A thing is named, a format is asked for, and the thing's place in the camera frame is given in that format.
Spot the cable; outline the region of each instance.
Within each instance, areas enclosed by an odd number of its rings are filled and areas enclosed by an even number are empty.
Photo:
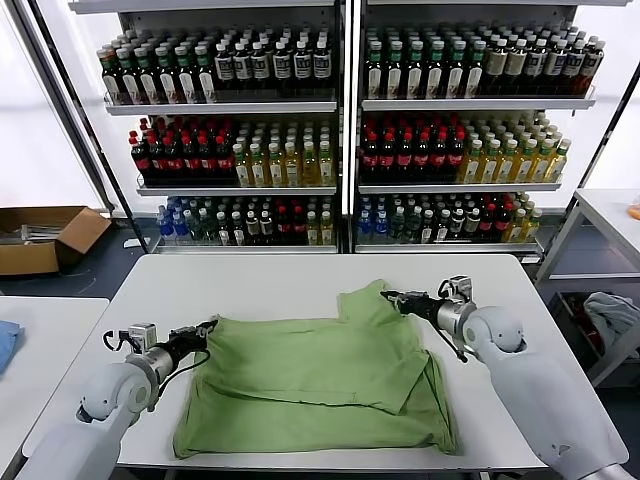
[[[176,378],[181,373],[186,372],[187,370],[191,370],[191,369],[194,369],[196,367],[199,367],[200,365],[202,365],[203,363],[207,362],[211,358],[211,354],[209,353],[209,350],[196,350],[196,352],[204,353],[205,354],[205,358],[203,358],[202,360],[200,360],[197,363],[194,363],[193,365],[189,365],[188,367],[181,368],[177,372],[175,372],[172,375],[170,375],[169,378],[167,378],[165,380],[165,382],[162,384],[162,386],[160,387],[160,390],[158,390],[158,398],[160,398],[162,396],[162,394],[164,393],[164,389],[167,388],[167,385],[169,384],[169,382],[171,380]]]

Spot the cardboard box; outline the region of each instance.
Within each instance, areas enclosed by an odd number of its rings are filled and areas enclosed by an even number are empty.
[[[21,225],[64,227],[55,240],[29,245],[0,245],[0,275],[52,273],[77,263],[111,221],[87,207],[0,209],[0,231]]]

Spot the floor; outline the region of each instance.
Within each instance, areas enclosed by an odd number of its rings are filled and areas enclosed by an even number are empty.
[[[129,230],[112,228],[94,246],[90,254],[75,268],[68,272],[33,276],[27,278],[1,278],[0,292],[5,295],[31,295],[31,296],[69,296],[69,297],[103,297],[113,298],[119,286],[126,278],[127,274],[142,255],[140,247],[123,248],[125,240],[132,238]],[[585,271],[585,264],[582,259],[590,259],[591,272]],[[631,265],[622,255],[593,227],[585,226],[581,229],[570,249],[564,256],[556,273],[603,273],[603,272],[633,272]],[[563,284],[563,291],[580,291],[582,286],[577,284]],[[630,296],[636,304],[640,304],[640,289],[632,284],[615,286],[616,293]],[[541,292],[545,300],[554,295],[553,288],[545,288]],[[622,435],[630,453],[630,460],[625,465],[628,471],[636,478],[640,478],[640,389],[601,389],[598,391],[602,402],[607,408],[612,420],[616,424]],[[153,469],[142,471],[125,471],[119,469],[114,475],[114,479],[162,479],[166,472]],[[210,474],[202,472],[181,472],[175,478],[192,480],[196,478],[207,478]],[[245,473],[219,472],[216,476],[235,477],[246,476]],[[253,473],[256,480],[272,480],[273,474]],[[323,474],[286,474],[295,480],[321,480]],[[355,480],[355,477],[363,478],[361,475],[341,475],[345,477],[340,480]],[[380,477],[383,475],[367,475],[370,477]],[[392,475],[395,480],[426,480],[427,475],[409,474]],[[430,480],[464,480],[468,475],[441,474],[436,475],[437,479]]]

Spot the white table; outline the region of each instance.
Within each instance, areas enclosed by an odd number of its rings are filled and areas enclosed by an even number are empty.
[[[596,274],[554,275],[553,272],[562,255],[569,247],[571,238],[589,220],[627,260],[640,272],[640,220],[627,213],[638,190],[578,189],[574,196],[578,203],[573,208],[558,237],[554,240],[536,276],[536,285],[542,286],[553,280],[597,280],[613,282],[618,277],[624,281],[638,281],[640,274]],[[629,329],[607,353],[587,372],[594,386],[601,383],[629,354],[640,346],[640,324]]]
[[[520,316],[527,342],[560,362],[595,402],[611,428],[618,461],[627,450],[533,285],[509,255],[147,255],[135,265],[100,324],[63,379],[25,442],[30,456],[53,425],[74,414],[81,385],[92,371],[122,360],[101,335],[133,322],[154,322],[158,338],[220,313],[241,320],[336,316],[336,296],[383,278],[399,290],[428,290],[457,274],[471,275],[479,305],[504,305]],[[171,439],[185,406],[189,375],[178,377],[153,414],[145,413],[125,435],[119,464],[167,468],[286,469],[324,471],[514,470],[542,467],[494,393],[489,372],[463,364],[422,323],[425,346],[441,359],[449,400],[462,439],[460,455],[435,448],[328,450],[281,454],[206,454],[177,460]]]
[[[0,375],[0,477],[108,305],[103,298],[0,296],[0,320],[23,327]]]

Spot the gray cloth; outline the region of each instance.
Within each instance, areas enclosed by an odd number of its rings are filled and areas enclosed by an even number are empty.
[[[630,298],[617,295],[592,293],[584,302],[584,310],[602,337],[605,352],[627,330],[640,322],[640,308]],[[640,355],[634,351],[630,357],[640,358]]]

